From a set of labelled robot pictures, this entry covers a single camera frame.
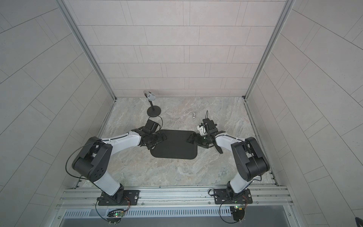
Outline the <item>black cutting board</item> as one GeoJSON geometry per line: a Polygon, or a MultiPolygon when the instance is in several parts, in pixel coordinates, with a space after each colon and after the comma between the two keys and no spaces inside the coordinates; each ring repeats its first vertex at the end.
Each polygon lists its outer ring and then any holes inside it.
{"type": "Polygon", "coordinates": [[[194,159],[198,154],[196,144],[197,134],[194,131],[181,130],[160,130],[163,134],[163,142],[150,149],[150,153],[155,158],[166,159],[194,159]],[[195,136],[194,143],[188,143],[187,139],[195,136]]]}

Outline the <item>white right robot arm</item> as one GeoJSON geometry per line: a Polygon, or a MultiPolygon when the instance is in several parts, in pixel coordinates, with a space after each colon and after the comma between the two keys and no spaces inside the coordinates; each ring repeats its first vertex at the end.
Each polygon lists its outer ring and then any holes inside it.
{"type": "Polygon", "coordinates": [[[205,148],[212,144],[219,153],[222,153],[222,148],[233,153],[238,173],[227,184],[226,191],[230,195],[242,193],[254,180],[261,181],[262,175],[270,170],[269,162],[254,137],[237,139],[224,131],[204,136],[193,132],[187,142],[205,148]]]}

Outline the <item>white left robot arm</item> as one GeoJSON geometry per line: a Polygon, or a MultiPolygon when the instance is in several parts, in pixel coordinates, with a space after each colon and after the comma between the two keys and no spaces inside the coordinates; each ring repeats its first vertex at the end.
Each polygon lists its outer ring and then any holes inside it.
{"type": "Polygon", "coordinates": [[[133,130],[112,138],[92,137],[75,157],[72,168],[102,192],[114,196],[123,190],[123,186],[107,171],[112,155],[136,146],[146,146],[148,149],[152,149],[166,139],[164,133],[146,133],[141,130],[133,130]]]}

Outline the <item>black knife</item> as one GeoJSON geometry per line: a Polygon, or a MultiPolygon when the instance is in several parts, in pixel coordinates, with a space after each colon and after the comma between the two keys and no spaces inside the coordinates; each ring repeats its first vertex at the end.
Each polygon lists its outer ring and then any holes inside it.
{"type": "Polygon", "coordinates": [[[214,145],[215,149],[218,151],[218,153],[223,154],[221,147],[217,145],[216,141],[213,142],[213,145],[214,145]]]}

